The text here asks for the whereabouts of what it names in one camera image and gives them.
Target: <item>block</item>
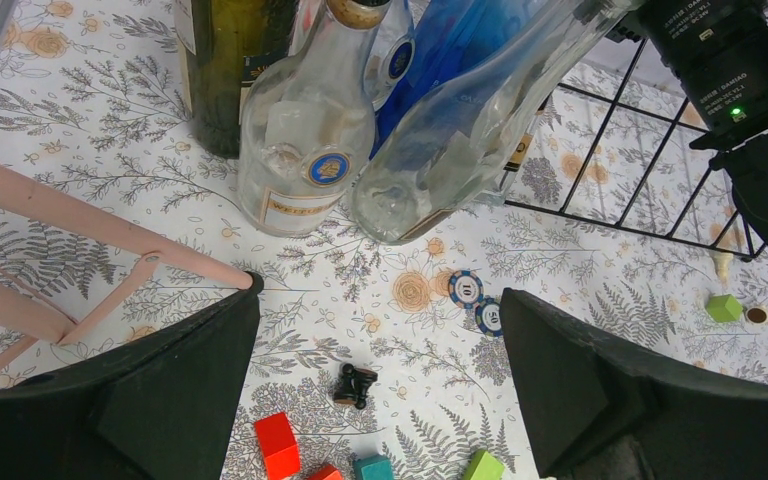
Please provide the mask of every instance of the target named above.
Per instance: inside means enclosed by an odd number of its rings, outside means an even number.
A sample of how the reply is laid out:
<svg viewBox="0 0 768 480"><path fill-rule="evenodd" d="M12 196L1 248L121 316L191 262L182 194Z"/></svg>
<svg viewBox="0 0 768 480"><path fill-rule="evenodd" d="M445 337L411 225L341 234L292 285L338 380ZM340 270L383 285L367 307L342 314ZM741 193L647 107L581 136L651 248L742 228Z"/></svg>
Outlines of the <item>block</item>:
<svg viewBox="0 0 768 480"><path fill-rule="evenodd" d="M355 460L354 467L357 480L395 480L390 459L384 455Z"/></svg>
<svg viewBox="0 0 768 480"><path fill-rule="evenodd" d="M254 422L254 432L260 443L269 480L283 480L299 473L302 469L299 444L286 413L276 413Z"/></svg>
<svg viewBox="0 0 768 480"><path fill-rule="evenodd" d="M334 465L326 465L308 480L343 480L343 476L340 475L340 471Z"/></svg>
<svg viewBox="0 0 768 480"><path fill-rule="evenodd" d="M743 314L743 305L734 295L719 295L708 300L705 310L717 323L736 322Z"/></svg>
<svg viewBox="0 0 768 480"><path fill-rule="evenodd" d="M505 466L487 450L479 450L472 456L463 480L500 480Z"/></svg>

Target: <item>green glass bottle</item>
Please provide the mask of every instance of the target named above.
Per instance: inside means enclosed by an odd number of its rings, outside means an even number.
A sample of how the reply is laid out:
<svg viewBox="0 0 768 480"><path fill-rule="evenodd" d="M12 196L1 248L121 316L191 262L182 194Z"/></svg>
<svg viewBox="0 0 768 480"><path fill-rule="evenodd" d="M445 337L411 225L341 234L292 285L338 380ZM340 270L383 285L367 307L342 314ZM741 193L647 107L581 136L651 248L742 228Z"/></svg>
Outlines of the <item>green glass bottle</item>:
<svg viewBox="0 0 768 480"><path fill-rule="evenodd" d="M174 0L193 133L226 158L240 153L240 102L266 67L287 56L299 0Z"/></svg>

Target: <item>floral tablecloth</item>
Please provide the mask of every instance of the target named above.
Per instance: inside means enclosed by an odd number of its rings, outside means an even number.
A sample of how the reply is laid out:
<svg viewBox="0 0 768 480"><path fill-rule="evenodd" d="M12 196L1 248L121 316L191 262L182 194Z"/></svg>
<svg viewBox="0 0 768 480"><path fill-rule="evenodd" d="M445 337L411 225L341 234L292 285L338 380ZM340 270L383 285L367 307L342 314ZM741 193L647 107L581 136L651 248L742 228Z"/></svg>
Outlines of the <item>floral tablecloth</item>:
<svg viewBox="0 0 768 480"><path fill-rule="evenodd" d="M307 473L330 461L348 474L353 453L378 451L398 478L457 479L471 453L487 448L507 466L505 478L537 478L504 342L481 335L447 298L453 269L475 271L490 295L525 289L681 361L768 383L768 325L716 324L703 308L726 292L768 306L768 255L734 262L721 280L700 249L478 206L398 248L365 238L345 208L307 238L254 231L235 205L236 162L206 154L189 133L170 10L170 0L21 0L0 53L0 164L266 278L223 478L265 478L252 422L278 411L290 416ZM566 81L609 96L619 83L585 64ZM625 101L667 117L681 104L637 84ZM605 113L558 90L513 197L562 202ZM698 121L693 112L685 119ZM661 127L618 112L572 211L618 218ZM630 222L661 232L671 225L705 169L707 157L686 146L696 135L678 130ZM733 211L726 180L709 183L680 235L710 241ZM723 242L741 248L746 239L735 230ZM135 259L0 211L0 266L75 317ZM85 341L26 352L0 373L0 387L148 335L230 293L159 271ZM0 351L16 338L0 329ZM346 361L380 374L364 411L330 400Z"/></svg>

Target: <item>poker chip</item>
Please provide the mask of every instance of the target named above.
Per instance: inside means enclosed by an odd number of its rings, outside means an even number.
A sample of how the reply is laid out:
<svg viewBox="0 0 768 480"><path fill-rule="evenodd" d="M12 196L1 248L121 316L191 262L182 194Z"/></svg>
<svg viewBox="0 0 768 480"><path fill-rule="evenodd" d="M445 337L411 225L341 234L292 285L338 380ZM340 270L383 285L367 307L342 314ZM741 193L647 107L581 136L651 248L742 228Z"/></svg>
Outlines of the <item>poker chip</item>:
<svg viewBox="0 0 768 480"><path fill-rule="evenodd" d="M485 298L475 309L475 323L478 328L491 337L502 336L502 318L499 315L499 302L493 298Z"/></svg>
<svg viewBox="0 0 768 480"><path fill-rule="evenodd" d="M449 278L449 298L455 305L471 310L484 300L484 284L471 271L459 270Z"/></svg>

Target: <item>teal cube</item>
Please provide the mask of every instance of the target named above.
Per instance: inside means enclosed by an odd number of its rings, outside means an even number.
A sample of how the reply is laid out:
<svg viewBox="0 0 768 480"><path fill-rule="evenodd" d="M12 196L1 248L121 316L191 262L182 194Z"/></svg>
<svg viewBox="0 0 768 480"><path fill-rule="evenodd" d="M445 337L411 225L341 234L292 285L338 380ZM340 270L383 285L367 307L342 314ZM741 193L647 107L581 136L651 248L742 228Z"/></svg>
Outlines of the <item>teal cube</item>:
<svg viewBox="0 0 768 480"><path fill-rule="evenodd" d="M711 297L705 305L705 310L717 323L736 322L743 315L743 305L734 298L734 295Z"/></svg>
<svg viewBox="0 0 768 480"><path fill-rule="evenodd" d="M394 480L390 459L384 455L355 460L354 467L357 480Z"/></svg>
<svg viewBox="0 0 768 480"><path fill-rule="evenodd" d="M487 450L479 450L472 456L463 480L500 480L505 466Z"/></svg>

